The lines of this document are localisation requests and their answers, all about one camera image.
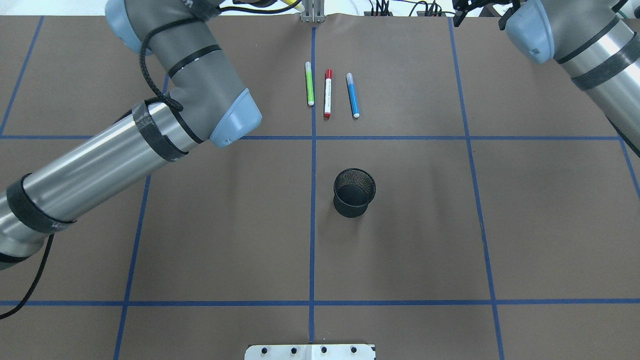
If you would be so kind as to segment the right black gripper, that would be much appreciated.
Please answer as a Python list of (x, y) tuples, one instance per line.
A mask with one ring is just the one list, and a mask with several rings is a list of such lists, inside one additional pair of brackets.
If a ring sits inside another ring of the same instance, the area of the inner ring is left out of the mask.
[(523, 0), (453, 0), (453, 27), (459, 27), (467, 17), (468, 13), (475, 9), (483, 8), (491, 4), (511, 4), (511, 6), (505, 10), (505, 13), (500, 17), (500, 20), (498, 21), (499, 28), (505, 28), (508, 19), (521, 7), (522, 3)]

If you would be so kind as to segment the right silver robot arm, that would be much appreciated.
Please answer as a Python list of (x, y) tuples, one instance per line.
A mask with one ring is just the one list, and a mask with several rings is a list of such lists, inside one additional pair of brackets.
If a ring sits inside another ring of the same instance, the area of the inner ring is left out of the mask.
[(498, 20), (531, 62), (555, 61), (635, 154), (640, 145), (640, 35), (624, 0), (510, 0)]

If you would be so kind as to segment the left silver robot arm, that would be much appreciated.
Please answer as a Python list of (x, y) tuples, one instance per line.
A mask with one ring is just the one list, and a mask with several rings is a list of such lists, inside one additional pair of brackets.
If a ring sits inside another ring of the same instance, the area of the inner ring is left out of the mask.
[(174, 87), (1, 194), (1, 268), (38, 252), (48, 235), (202, 142), (231, 145), (262, 114), (207, 25), (219, 0), (109, 0), (106, 21), (141, 60), (154, 55)]

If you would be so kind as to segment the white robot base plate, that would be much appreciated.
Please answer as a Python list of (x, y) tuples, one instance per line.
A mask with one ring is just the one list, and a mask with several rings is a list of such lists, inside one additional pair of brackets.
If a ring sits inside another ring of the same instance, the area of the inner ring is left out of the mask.
[(376, 360), (372, 344), (262, 344), (249, 346), (245, 360)]

